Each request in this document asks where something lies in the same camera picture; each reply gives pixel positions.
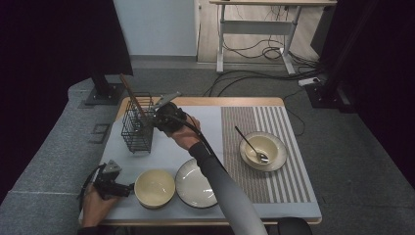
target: black curtain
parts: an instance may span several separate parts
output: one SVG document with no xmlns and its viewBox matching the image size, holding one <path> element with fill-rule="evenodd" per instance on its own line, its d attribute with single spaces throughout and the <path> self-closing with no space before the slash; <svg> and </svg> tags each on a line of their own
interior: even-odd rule
<svg viewBox="0 0 415 235">
<path fill-rule="evenodd" d="M 349 85 L 360 117 L 413 187 L 414 12 L 415 3 L 409 0 L 339 0 L 321 56 L 329 79 Z M 359 26 L 362 30 L 346 51 Z M 339 63 L 342 53 L 345 59 Z"/>
<path fill-rule="evenodd" d="M 0 3 L 0 200 L 35 155 L 68 89 L 101 74 L 132 75 L 112 0 Z"/>
</svg>

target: metal spoon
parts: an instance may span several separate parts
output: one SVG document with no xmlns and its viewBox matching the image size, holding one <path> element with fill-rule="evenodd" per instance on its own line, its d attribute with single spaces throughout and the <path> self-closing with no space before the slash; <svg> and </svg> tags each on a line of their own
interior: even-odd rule
<svg viewBox="0 0 415 235">
<path fill-rule="evenodd" d="M 262 164 L 267 164 L 269 162 L 268 157 L 266 157 L 266 155 L 264 155 L 264 154 L 259 153 L 259 152 L 256 151 L 256 149 L 254 148 L 254 146 L 247 140 L 247 138 L 245 138 L 245 136 L 241 132 L 241 130 L 239 130 L 238 126 L 235 125 L 235 129 L 242 136 L 242 138 L 244 138 L 244 140 L 247 141 L 247 143 L 251 146 L 251 148 L 253 148 L 253 150 L 256 153 L 256 157 L 259 160 L 259 162 L 262 163 Z"/>
</svg>

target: wire basket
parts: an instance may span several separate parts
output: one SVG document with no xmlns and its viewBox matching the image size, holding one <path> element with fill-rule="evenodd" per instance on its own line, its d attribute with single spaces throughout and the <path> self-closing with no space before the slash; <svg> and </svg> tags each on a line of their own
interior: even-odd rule
<svg viewBox="0 0 415 235">
<path fill-rule="evenodd" d="M 151 152 L 153 142 L 153 99 L 150 94 L 137 94 L 135 97 L 139 103 L 128 101 L 125 115 L 122 120 L 121 136 L 132 153 L 137 151 Z"/>
</svg>

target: human hand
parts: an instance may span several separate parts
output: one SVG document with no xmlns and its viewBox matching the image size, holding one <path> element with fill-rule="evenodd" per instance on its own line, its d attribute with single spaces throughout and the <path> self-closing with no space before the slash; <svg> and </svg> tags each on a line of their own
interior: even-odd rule
<svg viewBox="0 0 415 235">
<path fill-rule="evenodd" d="M 97 189 L 91 184 L 83 199 L 82 227 L 97 226 L 110 212 L 110 209 L 118 202 L 119 197 L 103 200 Z"/>
<path fill-rule="evenodd" d="M 201 123 L 194 117 L 187 116 L 187 122 L 201 129 Z M 183 125 L 179 130 L 174 133 L 166 133 L 168 137 L 171 137 L 176 141 L 177 145 L 185 150 L 189 150 L 194 144 L 200 142 L 199 136 L 191 128 Z"/>
</svg>

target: table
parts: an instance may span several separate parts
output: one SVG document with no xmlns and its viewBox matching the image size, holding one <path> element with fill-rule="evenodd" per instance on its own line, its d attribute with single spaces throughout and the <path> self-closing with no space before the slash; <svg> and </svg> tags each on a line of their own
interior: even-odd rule
<svg viewBox="0 0 415 235">
<path fill-rule="evenodd" d="M 281 56 L 288 74 L 295 74 L 291 56 L 288 54 L 296 32 L 302 6 L 335 6 L 336 0 L 209 0 L 210 4 L 221 6 L 219 26 L 219 48 L 217 50 L 216 71 L 223 72 L 223 34 L 265 34 L 287 35 L 284 48 L 280 49 Z M 292 22 L 258 22 L 258 21 L 228 21 L 225 20 L 227 5 L 257 5 L 257 6 L 297 6 Z"/>
<path fill-rule="evenodd" d="M 120 184 L 134 182 L 141 172 L 150 168 L 165 169 L 174 177 L 178 168 L 191 157 L 157 129 L 151 153 L 133 154 L 128 151 L 120 135 L 128 101 L 129 98 L 125 98 L 120 105 L 101 164 L 114 160 L 120 165 L 122 171 L 116 180 Z M 321 211 L 280 98 L 178 97 L 173 103 L 201 121 L 202 132 L 210 146 L 231 177 L 253 201 L 265 224 L 275 224 L 276 218 L 283 216 L 302 217 L 309 223 L 321 221 Z M 279 136 L 290 154 L 286 164 L 272 172 L 248 167 L 237 154 L 241 137 L 233 129 L 235 124 L 245 131 L 263 130 Z M 148 210 L 131 194 L 121 199 L 103 224 L 217 225 L 227 222 L 219 206 L 191 208 L 175 194 L 166 206 Z"/>
</svg>

